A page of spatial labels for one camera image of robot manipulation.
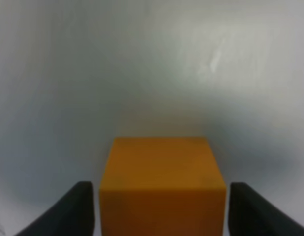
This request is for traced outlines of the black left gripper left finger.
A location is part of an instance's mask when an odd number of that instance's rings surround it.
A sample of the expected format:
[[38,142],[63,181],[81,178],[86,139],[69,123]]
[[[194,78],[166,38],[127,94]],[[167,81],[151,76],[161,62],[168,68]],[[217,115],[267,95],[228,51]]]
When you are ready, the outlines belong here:
[[76,183],[19,236],[92,236],[95,228],[93,184]]

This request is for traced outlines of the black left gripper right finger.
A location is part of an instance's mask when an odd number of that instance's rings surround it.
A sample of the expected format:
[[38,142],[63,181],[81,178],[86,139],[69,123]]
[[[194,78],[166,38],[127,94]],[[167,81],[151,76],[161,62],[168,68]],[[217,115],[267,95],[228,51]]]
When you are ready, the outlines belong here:
[[228,229],[231,236],[304,236],[304,227],[244,182],[230,186]]

